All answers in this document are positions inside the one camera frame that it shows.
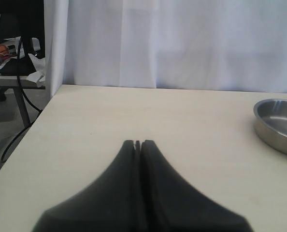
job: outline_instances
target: floor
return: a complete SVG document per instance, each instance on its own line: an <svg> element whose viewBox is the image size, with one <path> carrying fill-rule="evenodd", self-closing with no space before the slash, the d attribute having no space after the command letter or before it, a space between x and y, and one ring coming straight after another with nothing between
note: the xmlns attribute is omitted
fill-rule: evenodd
<svg viewBox="0 0 287 232"><path fill-rule="evenodd" d="M26 89L25 90L28 98L40 109L46 106L46 90L43 89ZM23 122L21 115L14 97L14 93L11 89L6 92L6 101L0 102L0 157L2 152L12 140L23 128ZM34 121L37 116L37 111L35 111L27 103L28 113L30 115L31 121ZM19 139L14 143L12 149L10 149L8 155L11 154L12 150L23 138L24 134L19 137Z"/></svg>

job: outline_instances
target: stainless steel bowl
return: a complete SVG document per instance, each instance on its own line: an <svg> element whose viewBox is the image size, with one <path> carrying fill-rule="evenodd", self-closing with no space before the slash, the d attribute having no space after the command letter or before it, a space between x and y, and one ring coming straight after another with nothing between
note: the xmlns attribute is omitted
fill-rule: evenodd
<svg viewBox="0 0 287 232"><path fill-rule="evenodd" d="M262 100L253 110L257 135L271 147L287 154L287 100Z"/></svg>

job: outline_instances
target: desk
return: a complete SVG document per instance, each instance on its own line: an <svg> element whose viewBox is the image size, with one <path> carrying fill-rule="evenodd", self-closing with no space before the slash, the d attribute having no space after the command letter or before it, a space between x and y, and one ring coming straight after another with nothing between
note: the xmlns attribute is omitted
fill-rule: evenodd
<svg viewBox="0 0 287 232"><path fill-rule="evenodd" d="M23 88L44 89L44 87L39 88L37 87L36 83L28 81L27 76L21 76L20 80ZM24 98L18 86L17 77L0 75L0 94L3 94L9 88L12 88L14 90L14 95L16 97L23 124L25 127L27 127L30 124L30 119L24 102Z"/></svg>
<svg viewBox="0 0 287 232"><path fill-rule="evenodd" d="M30 232L127 139L154 140L190 184L255 232L287 231L287 156L253 130L253 106L266 98L287 94L62 86L0 171L0 232Z"/></svg>

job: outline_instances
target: white curtain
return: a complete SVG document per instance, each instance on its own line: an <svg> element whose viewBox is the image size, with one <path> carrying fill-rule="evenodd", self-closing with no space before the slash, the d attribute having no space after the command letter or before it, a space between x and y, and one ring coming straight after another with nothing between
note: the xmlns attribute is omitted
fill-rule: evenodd
<svg viewBox="0 0 287 232"><path fill-rule="evenodd" d="M287 0L45 0L47 84L287 92Z"/></svg>

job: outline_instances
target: bowl rim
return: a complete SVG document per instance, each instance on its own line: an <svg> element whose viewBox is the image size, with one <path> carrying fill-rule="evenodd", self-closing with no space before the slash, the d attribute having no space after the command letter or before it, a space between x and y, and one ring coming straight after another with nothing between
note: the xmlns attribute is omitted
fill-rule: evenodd
<svg viewBox="0 0 287 232"><path fill-rule="evenodd" d="M275 101L282 101L282 102L287 102L287 99L279 99L279 98L270 98L270 99L264 99L264 100L261 100L259 102L257 102L254 107L253 107L253 113L255 115L255 117L261 121L261 123L263 123L267 128L273 130L274 132L284 136L284 137L287 137L287 134L283 133L283 132L280 132L279 130L277 130L276 128L270 126L269 124L267 124L262 118L261 116L259 116L258 114L258 108L263 105L264 103L266 102L275 102Z"/></svg>

